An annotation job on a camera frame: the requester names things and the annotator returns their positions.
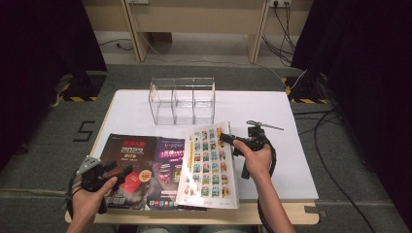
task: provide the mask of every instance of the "person's right hand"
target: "person's right hand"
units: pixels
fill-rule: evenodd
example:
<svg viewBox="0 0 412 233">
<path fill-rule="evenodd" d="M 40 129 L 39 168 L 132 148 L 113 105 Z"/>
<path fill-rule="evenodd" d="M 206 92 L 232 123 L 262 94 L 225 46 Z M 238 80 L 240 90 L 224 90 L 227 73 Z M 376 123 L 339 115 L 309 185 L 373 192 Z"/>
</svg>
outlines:
<svg viewBox="0 0 412 233">
<path fill-rule="evenodd" d="M 233 145 L 244 154 L 246 168 L 254 181 L 266 176 L 270 178 L 269 168 L 272 161 L 272 155 L 269 145 L 265 144 L 263 149 L 259 151 L 252 151 L 246 144 L 239 140 L 234 140 Z"/>
</svg>

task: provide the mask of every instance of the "acrylic divider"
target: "acrylic divider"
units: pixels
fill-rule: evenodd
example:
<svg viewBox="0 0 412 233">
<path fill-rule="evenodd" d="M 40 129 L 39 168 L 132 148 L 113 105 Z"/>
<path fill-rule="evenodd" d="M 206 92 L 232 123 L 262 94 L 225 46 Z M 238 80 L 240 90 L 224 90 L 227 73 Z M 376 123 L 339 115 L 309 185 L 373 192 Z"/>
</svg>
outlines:
<svg viewBox="0 0 412 233">
<path fill-rule="evenodd" d="M 152 78 L 154 124 L 214 123 L 215 101 L 213 78 Z"/>
</svg>

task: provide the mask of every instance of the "finger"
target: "finger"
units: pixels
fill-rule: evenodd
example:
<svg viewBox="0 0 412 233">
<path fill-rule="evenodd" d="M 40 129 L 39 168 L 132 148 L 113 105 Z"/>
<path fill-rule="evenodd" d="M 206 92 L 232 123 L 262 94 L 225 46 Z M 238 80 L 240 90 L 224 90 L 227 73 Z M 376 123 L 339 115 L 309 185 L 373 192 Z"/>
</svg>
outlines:
<svg viewBox="0 0 412 233">
<path fill-rule="evenodd" d="M 117 177 L 110 178 L 106 183 L 103 184 L 102 187 L 97 191 L 99 195 L 104 196 L 118 181 Z"/>
<path fill-rule="evenodd" d="M 246 146 L 246 144 L 243 143 L 242 141 L 233 140 L 233 145 L 237 147 L 240 151 L 242 151 L 242 153 L 245 154 L 245 156 L 248 156 L 246 154 L 249 154 L 252 152 L 252 150 L 248 146 Z"/>
</svg>

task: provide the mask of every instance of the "magazine cover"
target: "magazine cover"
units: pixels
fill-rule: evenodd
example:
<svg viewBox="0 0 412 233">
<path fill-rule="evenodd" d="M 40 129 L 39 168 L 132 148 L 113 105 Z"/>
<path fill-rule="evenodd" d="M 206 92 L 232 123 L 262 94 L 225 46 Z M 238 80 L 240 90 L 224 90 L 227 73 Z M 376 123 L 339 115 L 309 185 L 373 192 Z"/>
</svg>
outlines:
<svg viewBox="0 0 412 233">
<path fill-rule="evenodd" d="M 188 132 L 176 198 L 179 205 L 239 208 L 231 145 L 219 141 L 229 129 L 229 122 L 222 122 Z"/>
<path fill-rule="evenodd" d="M 184 152 L 185 139 L 159 138 L 157 140 L 146 210 L 178 209 L 176 194 Z"/>
<path fill-rule="evenodd" d="M 133 172 L 127 175 L 125 182 L 117 191 L 109 194 L 108 208 L 144 210 L 146 196 L 152 177 L 157 137 L 111 134 L 102 151 L 100 159 L 103 165 L 116 161 L 117 166 L 108 172 L 108 176 L 132 165 Z"/>
</svg>

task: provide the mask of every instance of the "white table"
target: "white table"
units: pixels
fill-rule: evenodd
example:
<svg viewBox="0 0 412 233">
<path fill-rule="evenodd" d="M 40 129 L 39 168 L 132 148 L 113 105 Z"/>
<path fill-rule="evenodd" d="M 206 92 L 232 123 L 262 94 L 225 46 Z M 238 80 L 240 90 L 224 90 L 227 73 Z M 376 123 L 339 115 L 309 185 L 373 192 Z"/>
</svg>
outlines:
<svg viewBox="0 0 412 233">
<path fill-rule="evenodd" d="M 118 90 L 100 128 L 90 153 L 100 157 L 111 133 L 184 138 L 192 125 L 155 125 L 148 102 L 148 90 Z M 318 192 L 314 185 L 302 145 L 297 135 L 290 102 L 285 92 L 216 91 L 215 122 L 230 121 L 232 134 L 247 137 L 247 120 L 283 127 L 264 128 L 277 152 L 277 165 L 272 181 L 292 224 L 316 224 L 319 215 L 306 213 L 314 207 Z M 109 210 L 95 222 L 117 224 L 260 224 L 253 180 L 241 178 L 244 158 L 235 157 L 236 177 L 241 207 L 239 210 L 207 212 L 132 212 Z"/>
</svg>

